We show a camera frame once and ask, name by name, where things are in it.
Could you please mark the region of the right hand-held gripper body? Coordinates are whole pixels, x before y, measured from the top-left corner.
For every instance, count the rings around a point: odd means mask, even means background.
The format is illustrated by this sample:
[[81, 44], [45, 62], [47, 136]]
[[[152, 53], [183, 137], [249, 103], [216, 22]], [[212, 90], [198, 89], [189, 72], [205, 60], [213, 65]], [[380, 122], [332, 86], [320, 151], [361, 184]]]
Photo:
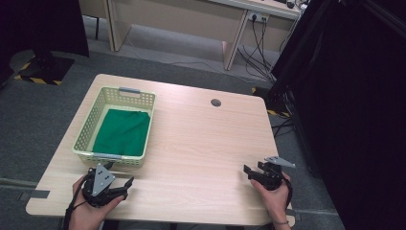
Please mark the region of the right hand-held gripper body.
[[262, 180], [260, 184], [268, 191], [274, 191], [278, 189], [284, 176], [282, 175], [282, 167], [295, 168], [296, 165], [279, 156], [266, 157], [262, 163], [269, 162], [271, 164], [271, 171], [262, 171]]

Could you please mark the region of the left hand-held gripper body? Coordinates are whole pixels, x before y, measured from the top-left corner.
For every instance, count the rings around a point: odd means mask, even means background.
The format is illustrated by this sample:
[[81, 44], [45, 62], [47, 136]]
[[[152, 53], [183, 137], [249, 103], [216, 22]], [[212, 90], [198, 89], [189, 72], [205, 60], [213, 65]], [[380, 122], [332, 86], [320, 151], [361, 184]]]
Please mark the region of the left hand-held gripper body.
[[99, 163], [88, 170], [82, 194], [93, 207], [102, 207], [112, 199], [109, 197], [109, 187], [115, 180], [115, 175]]

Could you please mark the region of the green dinosaur print t-shirt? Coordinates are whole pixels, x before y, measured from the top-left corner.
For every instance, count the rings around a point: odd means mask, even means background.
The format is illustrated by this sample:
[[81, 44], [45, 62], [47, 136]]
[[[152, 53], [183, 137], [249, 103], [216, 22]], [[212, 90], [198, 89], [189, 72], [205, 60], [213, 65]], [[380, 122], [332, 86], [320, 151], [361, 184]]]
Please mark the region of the green dinosaur print t-shirt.
[[146, 112], [109, 109], [98, 131], [93, 152], [142, 156], [149, 123]]

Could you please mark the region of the pale green plastic basket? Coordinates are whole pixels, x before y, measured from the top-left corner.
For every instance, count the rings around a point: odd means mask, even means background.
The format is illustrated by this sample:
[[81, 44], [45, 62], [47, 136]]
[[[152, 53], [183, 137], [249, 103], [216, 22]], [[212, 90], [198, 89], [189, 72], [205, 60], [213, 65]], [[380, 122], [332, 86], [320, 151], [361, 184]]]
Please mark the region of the pale green plastic basket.
[[82, 160], [141, 167], [156, 95], [140, 89], [103, 86], [73, 145]]

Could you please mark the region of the person's right hand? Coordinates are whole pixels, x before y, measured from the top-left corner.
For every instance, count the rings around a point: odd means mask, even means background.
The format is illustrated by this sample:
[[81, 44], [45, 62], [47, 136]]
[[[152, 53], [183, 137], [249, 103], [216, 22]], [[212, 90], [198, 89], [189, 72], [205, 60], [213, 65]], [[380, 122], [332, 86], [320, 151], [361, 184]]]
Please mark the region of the person's right hand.
[[251, 179], [250, 183], [259, 192], [269, 218], [272, 221], [286, 221], [286, 207], [289, 195], [286, 183], [283, 182], [274, 191], [266, 190], [257, 180]]

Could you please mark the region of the person's left hand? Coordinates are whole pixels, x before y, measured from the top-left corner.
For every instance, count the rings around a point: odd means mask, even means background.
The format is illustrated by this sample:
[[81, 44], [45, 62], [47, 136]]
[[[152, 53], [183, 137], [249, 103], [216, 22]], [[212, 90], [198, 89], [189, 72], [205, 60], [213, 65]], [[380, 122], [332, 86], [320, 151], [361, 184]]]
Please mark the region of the person's left hand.
[[119, 196], [101, 208], [93, 207], [82, 195], [82, 180], [83, 176], [80, 177], [72, 187], [75, 202], [73, 204], [74, 210], [72, 211], [69, 221], [69, 230], [99, 230], [107, 215], [115, 209], [124, 198]]

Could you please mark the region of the grey floor tape piece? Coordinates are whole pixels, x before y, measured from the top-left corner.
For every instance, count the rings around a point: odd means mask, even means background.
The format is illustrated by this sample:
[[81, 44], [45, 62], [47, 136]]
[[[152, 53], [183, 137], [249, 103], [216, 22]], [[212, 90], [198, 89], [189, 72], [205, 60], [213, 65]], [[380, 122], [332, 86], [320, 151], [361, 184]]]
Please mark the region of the grey floor tape piece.
[[302, 220], [302, 216], [293, 209], [286, 209], [286, 215], [293, 217], [296, 221], [301, 221]]
[[18, 199], [22, 201], [28, 201], [31, 198], [47, 198], [49, 193], [49, 191], [42, 190], [25, 191], [20, 194]]

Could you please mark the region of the yellow black hazard tape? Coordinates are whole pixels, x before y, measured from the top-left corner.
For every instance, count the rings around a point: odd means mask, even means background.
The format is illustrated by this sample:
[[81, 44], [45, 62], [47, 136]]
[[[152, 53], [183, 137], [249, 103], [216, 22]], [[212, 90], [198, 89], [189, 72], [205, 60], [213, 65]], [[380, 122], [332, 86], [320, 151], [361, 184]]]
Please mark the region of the yellow black hazard tape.
[[268, 95], [268, 92], [269, 90], [267, 88], [258, 86], [252, 88], [252, 94], [264, 100], [266, 110], [269, 114], [288, 118], [290, 113], [283, 101], [283, 98], [272, 98]]
[[52, 79], [47, 79], [47, 78], [36, 78], [36, 77], [17, 75], [16, 77], [14, 77], [14, 79], [19, 80], [19, 81], [29, 81], [29, 82], [38, 83], [38, 84], [61, 85], [61, 80], [52, 80]]

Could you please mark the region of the black stand base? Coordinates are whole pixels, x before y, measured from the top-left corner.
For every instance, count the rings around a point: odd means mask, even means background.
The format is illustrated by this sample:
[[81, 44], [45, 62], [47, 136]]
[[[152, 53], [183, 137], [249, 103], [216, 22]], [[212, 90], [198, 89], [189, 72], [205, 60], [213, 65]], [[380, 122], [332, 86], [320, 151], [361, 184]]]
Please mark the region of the black stand base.
[[47, 78], [52, 80], [62, 80], [74, 64], [74, 60], [67, 57], [49, 57], [42, 58], [33, 56], [18, 71], [17, 75]]

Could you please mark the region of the white power socket strip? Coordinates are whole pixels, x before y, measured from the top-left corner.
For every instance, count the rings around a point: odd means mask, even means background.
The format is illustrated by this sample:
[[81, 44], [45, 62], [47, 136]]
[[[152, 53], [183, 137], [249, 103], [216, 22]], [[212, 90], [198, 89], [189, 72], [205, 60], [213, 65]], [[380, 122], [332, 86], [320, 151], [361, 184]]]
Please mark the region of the white power socket strip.
[[250, 11], [248, 14], [248, 19], [253, 22], [265, 23], [268, 21], [269, 15], [262, 12]]

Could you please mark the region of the black curtain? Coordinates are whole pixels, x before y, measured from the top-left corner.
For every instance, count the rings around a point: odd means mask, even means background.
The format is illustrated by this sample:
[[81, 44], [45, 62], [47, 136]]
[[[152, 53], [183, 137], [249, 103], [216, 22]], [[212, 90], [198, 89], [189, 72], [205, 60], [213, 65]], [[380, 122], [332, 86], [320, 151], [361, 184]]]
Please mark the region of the black curtain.
[[0, 88], [13, 74], [11, 58], [26, 50], [38, 58], [54, 51], [87, 57], [79, 0], [0, 0]]

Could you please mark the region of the beige wooden desk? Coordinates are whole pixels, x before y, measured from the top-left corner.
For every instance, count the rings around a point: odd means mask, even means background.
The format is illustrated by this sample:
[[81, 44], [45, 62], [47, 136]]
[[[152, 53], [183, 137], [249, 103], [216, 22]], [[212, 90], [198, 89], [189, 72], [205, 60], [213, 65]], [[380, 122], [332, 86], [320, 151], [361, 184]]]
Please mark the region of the beige wooden desk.
[[[240, 45], [256, 44], [278, 51], [301, 11], [295, 0], [79, 0], [81, 13], [106, 20], [110, 50], [118, 52], [133, 25], [196, 35], [222, 42], [224, 68], [232, 68]], [[265, 23], [248, 19], [249, 12], [269, 15]]]

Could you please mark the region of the black curtained frame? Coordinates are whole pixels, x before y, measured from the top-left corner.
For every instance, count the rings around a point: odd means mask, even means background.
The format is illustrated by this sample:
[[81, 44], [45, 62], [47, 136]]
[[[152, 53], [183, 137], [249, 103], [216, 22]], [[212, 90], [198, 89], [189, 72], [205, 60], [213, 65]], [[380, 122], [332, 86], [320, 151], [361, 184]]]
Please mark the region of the black curtained frame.
[[310, 0], [272, 73], [346, 230], [406, 230], [406, 0]]

